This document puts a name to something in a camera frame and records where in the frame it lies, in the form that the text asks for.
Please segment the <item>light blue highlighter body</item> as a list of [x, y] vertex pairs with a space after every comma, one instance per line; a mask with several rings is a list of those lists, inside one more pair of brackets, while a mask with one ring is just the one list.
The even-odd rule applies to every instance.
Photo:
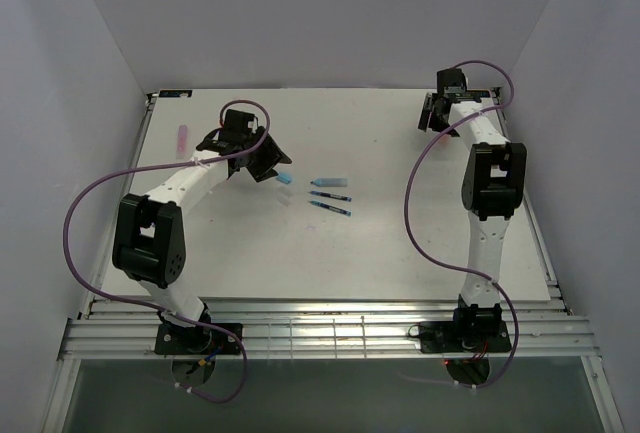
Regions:
[[319, 188], [342, 188], [348, 186], [347, 178], [317, 178], [310, 182]]

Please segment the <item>clear gel pen cap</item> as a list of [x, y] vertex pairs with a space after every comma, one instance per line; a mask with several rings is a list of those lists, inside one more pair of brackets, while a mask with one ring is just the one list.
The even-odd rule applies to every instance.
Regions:
[[291, 200], [286, 195], [277, 194], [276, 200], [285, 207], [288, 207], [291, 204]]

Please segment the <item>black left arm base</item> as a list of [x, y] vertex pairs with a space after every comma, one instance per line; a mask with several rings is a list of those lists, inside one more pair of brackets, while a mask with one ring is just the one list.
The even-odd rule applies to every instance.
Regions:
[[161, 313], [158, 313], [157, 316], [160, 319], [160, 325], [157, 330], [154, 346], [154, 353], [156, 355], [207, 356], [214, 351], [222, 355], [240, 354], [239, 344], [230, 336], [230, 333], [233, 333], [238, 339], [242, 339], [242, 323], [214, 323], [208, 308], [205, 308], [199, 321], [223, 328], [227, 330], [227, 333], [191, 324], [188, 326], [179, 326], [164, 318]]

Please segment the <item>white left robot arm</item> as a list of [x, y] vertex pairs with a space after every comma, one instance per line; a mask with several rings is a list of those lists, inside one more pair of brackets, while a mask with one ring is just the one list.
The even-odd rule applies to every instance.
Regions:
[[219, 127], [205, 135], [184, 165], [157, 187], [120, 201], [112, 263], [151, 295], [163, 319], [179, 326], [177, 339], [190, 352], [210, 345], [212, 329], [202, 321], [204, 302], [181, 278], [187, 258], [184, 220], [235, 173], [246, 170], [259, 183], [277, 177], [278, 165], [292, 163], [269, 129], [269, 114], [259, 103], [232, 100], [221, 109]]

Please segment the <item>blue gel pen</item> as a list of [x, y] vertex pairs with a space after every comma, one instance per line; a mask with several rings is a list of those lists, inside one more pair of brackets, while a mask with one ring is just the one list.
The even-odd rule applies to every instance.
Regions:
[[352, 201], [352, 198], [349, 197], [349, 196], [338, 195], [338, 194], [333, 194], [333, 193], [328, 193], [328, 192], [310, 191], [309, 194], [312, 195], [312, 196], [315, 196], [315, 197], [333, 199], [333, 200], [343, 201], [343, 202], [351, 202]]
[[320, 201], [316, 201], [316, 200], [309, 200], [308, 201], [309, 204], [313, 205], [314, 207], [318, 207], [318, 208], [322, 208], [324, 210], [342, 215], [342, 216], [346, 216], [346, 217], [351, 217], [352, 216], [352, 212], [346, 209], [342, 209], [336, 206], [332, 206], [330, 204], [324, 203], [324, 202], [320, 202]]

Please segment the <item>light blue highlighter cap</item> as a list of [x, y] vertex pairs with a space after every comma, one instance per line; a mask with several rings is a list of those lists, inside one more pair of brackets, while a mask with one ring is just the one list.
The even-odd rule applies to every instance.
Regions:
[[285, 173], [285, 172], [280, 172], [277, 176], [276, 176], [276, 180], [283, 184], [283, 185], [290, 185], [293, 181], [293, 178], [290, 174]]

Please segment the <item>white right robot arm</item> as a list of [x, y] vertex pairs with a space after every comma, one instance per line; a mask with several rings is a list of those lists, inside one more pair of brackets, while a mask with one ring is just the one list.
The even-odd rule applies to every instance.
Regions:
[[465, 278], [451, 335], [474, 350], [502, 321], [499, 279], [504, 237], [524, 196], [527, 150], [511, 142], [482, 111], [483, 93], [467, 87], [458, 66], [436, 74], [436, 91], [425, 97], [418, 128], [461, 139], [468, 149], [461, 200], [468, 212], [470, 242]]

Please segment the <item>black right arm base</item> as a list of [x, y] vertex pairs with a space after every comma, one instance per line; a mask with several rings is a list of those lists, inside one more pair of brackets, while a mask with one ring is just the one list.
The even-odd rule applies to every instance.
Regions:
[[458, 306], [451, 320], [417, 323], [407, 336], [419, 341], [422, 353], [508, 353], [512, 348], [498, 304]]

